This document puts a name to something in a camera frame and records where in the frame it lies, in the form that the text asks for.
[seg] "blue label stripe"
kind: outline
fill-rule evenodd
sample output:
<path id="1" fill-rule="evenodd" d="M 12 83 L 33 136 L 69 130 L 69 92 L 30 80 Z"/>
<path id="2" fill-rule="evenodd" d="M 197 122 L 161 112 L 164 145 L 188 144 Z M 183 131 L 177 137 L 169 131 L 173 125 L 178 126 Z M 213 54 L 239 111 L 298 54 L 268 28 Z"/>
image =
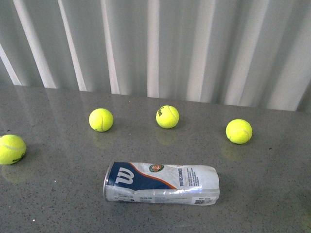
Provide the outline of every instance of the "blue label stripe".
<path id="1" fill-rule="evenodd" d="M 132 172 L 134 175 L 132 180 L 133 182 L 131 184 L 118 182 L 116 183 L 116 180 L 118 178 L 118 174 L 120 170 L 127 169 Z M 151 177 L 146 174 L 143 174 L 139 172 L 131 163 L 125 163 L 125 162 L 114 162 L 113 166 L 111 167 L 109 178 L 107 185 L 111 186 L 117 186 L 117 187 L 123 187 L 123 188 L 130 188 L 132 190 L 146 190 L 146 189 L 176 189 L 169 183 L 160 180 L 159 178 Z"/>

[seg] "white curtain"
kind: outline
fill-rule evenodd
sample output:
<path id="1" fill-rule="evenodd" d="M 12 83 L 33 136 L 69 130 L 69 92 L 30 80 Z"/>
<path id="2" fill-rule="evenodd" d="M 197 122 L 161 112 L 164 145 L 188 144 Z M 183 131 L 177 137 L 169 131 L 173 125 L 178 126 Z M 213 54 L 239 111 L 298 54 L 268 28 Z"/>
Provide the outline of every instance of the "white curtain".
<path id="1" fill-rule="evenodd" d="M 311 111 L 309 0 L 0 0 L 0 83 Z"/>

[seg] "tennis ball can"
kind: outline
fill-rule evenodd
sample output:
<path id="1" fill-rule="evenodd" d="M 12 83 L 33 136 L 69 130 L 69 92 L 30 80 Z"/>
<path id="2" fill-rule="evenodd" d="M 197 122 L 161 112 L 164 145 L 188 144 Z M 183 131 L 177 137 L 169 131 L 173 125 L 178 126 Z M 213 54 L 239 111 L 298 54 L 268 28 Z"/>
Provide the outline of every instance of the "tennis ball can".
<path id="1" fill-rule="evenodd" d="M 219 177 L 206 165 L 112 162 L 104 180 L 107 201 L 212 205 Z"/>

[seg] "orange stripe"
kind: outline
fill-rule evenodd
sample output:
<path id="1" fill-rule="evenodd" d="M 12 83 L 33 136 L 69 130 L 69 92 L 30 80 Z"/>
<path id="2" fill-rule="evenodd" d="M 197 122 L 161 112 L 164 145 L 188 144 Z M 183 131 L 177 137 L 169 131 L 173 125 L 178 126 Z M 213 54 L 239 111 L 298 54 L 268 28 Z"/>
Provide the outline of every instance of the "orange stripe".
<path id="1" fill-rule="evenodd" d="M 151 179 L 160 181 L 160 182 L 162 182 L 162 183 L 165 183 L 168 187 L 170 187 L 170 188 L 172 188 L 172 189 L 177 189 L 177 188 L 175 188 L 174 186 L 172 186 L 171 184 L 167 183 L 167 182 L 164 181 L 164 180 L 161 180 L 161 179 L 159 179 L 159 178 L 157 178 L 157 177 L 148 176 L 148 175 L 146 175 L 146 174 L 144 174 L 144 173 L 141 173 L 140 171 L 137 170 L 137 168 L 136 168 L 133 164 L 131 164 L 131 163 L 129 163 L 129 164 L 132 165 L 132 167 L 133 167 L 140 175 L 143 175 L 143 176 L 145 176 L 145 177 L 148 177 L 148 178 L 151 178 Z"/>

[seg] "roland garros logo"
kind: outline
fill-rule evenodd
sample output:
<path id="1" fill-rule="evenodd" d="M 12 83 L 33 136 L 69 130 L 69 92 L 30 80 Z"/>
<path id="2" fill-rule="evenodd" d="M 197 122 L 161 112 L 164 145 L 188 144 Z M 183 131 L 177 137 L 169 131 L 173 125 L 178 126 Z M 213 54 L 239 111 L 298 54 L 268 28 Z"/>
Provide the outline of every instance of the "roland garros logo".
<path id="1" fill-rule="evenodd" d="M 163 170 L 164 165 L 161 164 L 153 164 L 149 167 L 149 171 L 151 172 L 159 172 L 161 170 Z"/>

